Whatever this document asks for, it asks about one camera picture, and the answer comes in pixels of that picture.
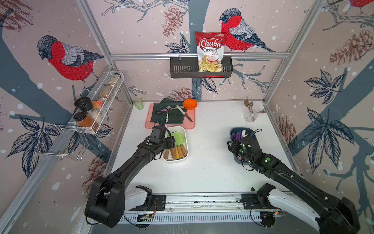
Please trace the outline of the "purple shovel pink handle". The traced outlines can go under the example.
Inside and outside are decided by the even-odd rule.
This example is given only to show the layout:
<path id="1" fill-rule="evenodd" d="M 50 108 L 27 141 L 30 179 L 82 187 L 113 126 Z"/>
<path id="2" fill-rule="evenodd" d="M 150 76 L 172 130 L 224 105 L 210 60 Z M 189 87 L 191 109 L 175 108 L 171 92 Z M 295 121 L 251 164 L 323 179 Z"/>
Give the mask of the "purple shovel pink handle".
<path id="1" fill-rule="evenodd" d="M 233 132 L 231 134 L 231 140 L 236 140 L 239 143 L 242 142 L 242 138 L 243 138 L 242 132 Z"/>

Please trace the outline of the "green shovel wooden handle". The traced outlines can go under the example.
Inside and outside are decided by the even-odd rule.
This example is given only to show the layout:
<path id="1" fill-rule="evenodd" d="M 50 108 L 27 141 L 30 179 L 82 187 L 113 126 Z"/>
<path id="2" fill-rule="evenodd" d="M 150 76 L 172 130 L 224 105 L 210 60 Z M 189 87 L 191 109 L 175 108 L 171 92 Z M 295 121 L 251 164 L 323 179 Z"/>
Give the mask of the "green shovel wooden handle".
<path id="1" fill-rule="evenodd" d="M 173 160 L 177 160 L 178 159 L 178 152 L 177 152 L 177 148 L 176 147 L 174 147 L 173 149 L 170 149 L 170 153 L 171 153 L 171 156 L 172 156 L 172 159 Z"/>
<path id="2" fill-rule="evenodd" d="M 172 158 L 174 160 L 183 159 L 185 156 L 182 152 L 183 138 L 180 132 L 173 132 L 172 136 L 175 139 L 175 148 L 172 150 Z"/>
<path id="3" fill-rule="evenodd" d="M 165 153 L 164 153 L 164 155 L 163 155 L 163 158 L 164 158 L 165 160 L 167 160 L 167 159 L 168 159 L 168 156 L 169 156 L 169 149 L 167 149 L 167 150 L 165 151 Z"/>
<path id="4" fill-rule="evenodd" d="M 179 152 L 180 158 L 183 159 L 187 156 L 187 151 L 184 147 L 185 139 L 184 135 L 180 132 L 174 132 L 177 144 L 177 150 Z"/>

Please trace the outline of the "white storage tray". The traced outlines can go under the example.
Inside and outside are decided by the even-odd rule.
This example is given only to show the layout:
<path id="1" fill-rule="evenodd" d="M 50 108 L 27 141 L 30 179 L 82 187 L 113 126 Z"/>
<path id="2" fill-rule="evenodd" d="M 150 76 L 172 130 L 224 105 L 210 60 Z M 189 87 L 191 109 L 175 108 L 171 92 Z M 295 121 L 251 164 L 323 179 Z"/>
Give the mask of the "white storage tray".
<path id="1" fill-rule="evenodd" d="M 171 156 L 171 153 L 170 153 L 170 149 L 169 149 L 169 156 L 168 156 L 168 159 L 165 160 L 165 159 L 163 158 L 163 155 L 164 155 L 165 151 L 164 151 L 164 153 L 163 153 L 163 155 L 162 155 L 162 159 L 163 159 L 165 162 L 168 162 L 168 163 L 183 162 L 183 161 L 185 161 L 185 160 L 187 159 L 187 157 L 188 157 L 188 155 L 189 155 L 189 146 L 188 146 L 188 141 L 187 141 L 186 130 L 185 130 L 183 127 L 181 127 L 181 126 L 169 127 L 168 129 L 170 130 L 171 134 L 172 134 L 173 132 L 180 132 L 180 133 L 182 133 L 182 134 L 184 135 L 184 139 L 185 139 L 184 147 L 185 147 L 185 149 L 186 149 L 186 151 L 187 151 L 187 156 L 186 156 L 185 158 L 183 158 L 183 159 L 173 160 L 173 159 L 172 159 L 172 156 Z"/>

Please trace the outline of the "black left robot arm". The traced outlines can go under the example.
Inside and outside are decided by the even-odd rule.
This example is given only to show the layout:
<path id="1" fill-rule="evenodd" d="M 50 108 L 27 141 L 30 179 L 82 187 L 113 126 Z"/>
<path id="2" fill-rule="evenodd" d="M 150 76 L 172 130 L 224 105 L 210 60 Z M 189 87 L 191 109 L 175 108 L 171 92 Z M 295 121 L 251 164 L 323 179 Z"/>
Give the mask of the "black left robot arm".
<path id="1" fill-rule="evenodd" d="M 133 178 L 155 157 L 175 146 L 175 139 L 164 123 L 153 127 L 150 136 L 141 142 L 135 153 L 117 170 L 106 177 L 97 177 L 85 208 L 85 217 L 110 228 L 116 226 L 125 213 L 125 191 Z"/>

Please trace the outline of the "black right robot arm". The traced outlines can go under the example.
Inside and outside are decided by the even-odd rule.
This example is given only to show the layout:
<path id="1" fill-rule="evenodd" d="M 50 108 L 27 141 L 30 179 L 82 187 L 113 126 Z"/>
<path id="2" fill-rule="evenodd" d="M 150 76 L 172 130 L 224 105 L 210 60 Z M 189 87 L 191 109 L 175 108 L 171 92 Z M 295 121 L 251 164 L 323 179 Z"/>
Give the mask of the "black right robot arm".
<path id="1" fill-rule="evenodd" d="M 257 204 L 284 210 L 309 224 L 321 234 L 356 234 L 360 230 L 355 205 L 338 199 L 312 185 L 271 154 L 263 153 L 256 138 L 227 142 L 228 150 L 245 160 L 258 173 L 286 187 L 288 195 L 266 183 L 257 192 Z"/>

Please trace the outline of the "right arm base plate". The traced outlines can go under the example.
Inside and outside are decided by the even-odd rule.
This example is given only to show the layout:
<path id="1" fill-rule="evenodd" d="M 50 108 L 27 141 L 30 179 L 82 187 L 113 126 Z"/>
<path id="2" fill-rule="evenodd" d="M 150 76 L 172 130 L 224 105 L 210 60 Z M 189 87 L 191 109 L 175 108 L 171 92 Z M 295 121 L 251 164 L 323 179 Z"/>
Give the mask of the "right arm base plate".
<path id="1" fill-rule="evenodd" d="M 276 210 L 281 211 L 280 208 L 271 205 L 269 199 L 264 195 L 257 193 L 241 194 L 240 202 L 243 204 L 245 210 Z"/>

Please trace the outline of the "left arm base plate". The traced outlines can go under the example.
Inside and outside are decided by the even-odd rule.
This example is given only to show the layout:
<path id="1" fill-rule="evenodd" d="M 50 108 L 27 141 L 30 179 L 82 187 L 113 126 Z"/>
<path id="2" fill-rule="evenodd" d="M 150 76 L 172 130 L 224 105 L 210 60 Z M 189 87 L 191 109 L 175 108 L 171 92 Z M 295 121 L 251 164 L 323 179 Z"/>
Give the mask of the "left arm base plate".
<path id="1" fill-rule="evenodd" d="M 152 199 L 146 199 L 146 203 L 137 206 L 130 211 L 164 211 L 166 206 L 166 195 L 152 195 Z"/>

